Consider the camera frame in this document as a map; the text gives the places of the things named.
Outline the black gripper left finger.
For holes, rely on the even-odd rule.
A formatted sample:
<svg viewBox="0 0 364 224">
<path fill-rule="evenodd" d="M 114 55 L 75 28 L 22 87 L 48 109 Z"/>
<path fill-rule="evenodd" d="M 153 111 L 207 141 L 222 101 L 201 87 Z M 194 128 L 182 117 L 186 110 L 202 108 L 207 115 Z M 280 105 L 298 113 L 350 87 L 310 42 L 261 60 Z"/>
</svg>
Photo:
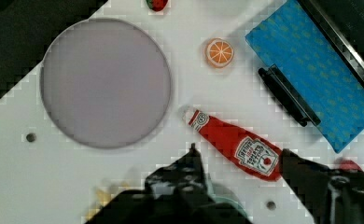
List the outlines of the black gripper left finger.
<svg viewBox="0 0 364 224">
<path fill-rule="evenodd" d="M 86 224 L 252 224 L 235 206 L 208 193 L 201 153 L 189 152 L 124 190 Z"/>
</svg>

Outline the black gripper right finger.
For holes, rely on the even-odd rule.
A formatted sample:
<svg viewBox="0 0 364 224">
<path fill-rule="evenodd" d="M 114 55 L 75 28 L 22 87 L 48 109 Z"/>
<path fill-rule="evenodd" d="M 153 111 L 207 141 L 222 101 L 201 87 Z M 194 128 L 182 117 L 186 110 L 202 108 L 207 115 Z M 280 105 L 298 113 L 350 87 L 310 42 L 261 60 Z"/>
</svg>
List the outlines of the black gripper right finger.
<svg viewBox="0 0 364 224">
<path fill-rule="evenodd" d="M 285 149 L 280 174 L 315 224 L 364 224 L 364 172 L 350 165 L 331 169 Z"/>
</svg>

